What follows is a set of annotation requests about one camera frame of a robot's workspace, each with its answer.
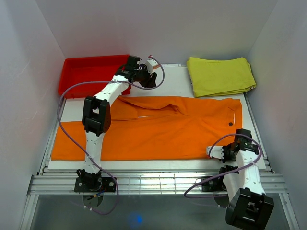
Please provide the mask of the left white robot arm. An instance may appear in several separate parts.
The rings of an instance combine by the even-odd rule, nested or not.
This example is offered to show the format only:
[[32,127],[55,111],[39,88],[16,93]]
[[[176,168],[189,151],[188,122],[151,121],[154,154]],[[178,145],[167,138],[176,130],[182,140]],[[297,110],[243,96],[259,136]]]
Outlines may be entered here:
[[86,157],[77,175],[90,191],[101,188],[101,150],[105,133],[111,126],[111,105],[130,84],[138,82],[149,90],[157,87],[155,70],[161,67],[152,56],[145,62],[140,57],[128,56],[126,64],[120,66],[108,83],[94,96],[87,96],[83,105],[82,124],[86,133]]

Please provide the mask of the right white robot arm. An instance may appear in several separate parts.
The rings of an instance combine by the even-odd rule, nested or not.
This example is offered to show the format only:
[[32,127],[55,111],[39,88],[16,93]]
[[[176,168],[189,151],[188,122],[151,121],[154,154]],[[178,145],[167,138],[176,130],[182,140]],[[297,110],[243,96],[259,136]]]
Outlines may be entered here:
[[261,185],[255,160],[260,156],[249,130],[237,129],[234,142],[221,147],[221,161],[235,161],[244,169],[217,177],[217,186],[228,193],[226,223],[243,230],[265,229],[274,208]]

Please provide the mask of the orange trousers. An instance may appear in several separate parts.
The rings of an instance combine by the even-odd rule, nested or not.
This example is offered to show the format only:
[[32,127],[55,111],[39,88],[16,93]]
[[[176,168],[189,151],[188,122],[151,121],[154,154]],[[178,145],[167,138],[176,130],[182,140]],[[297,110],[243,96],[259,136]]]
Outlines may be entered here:
[[102,161],[206,159],[214,142],[227,145],[242,128],[239,99],[119,97],[111,105]]

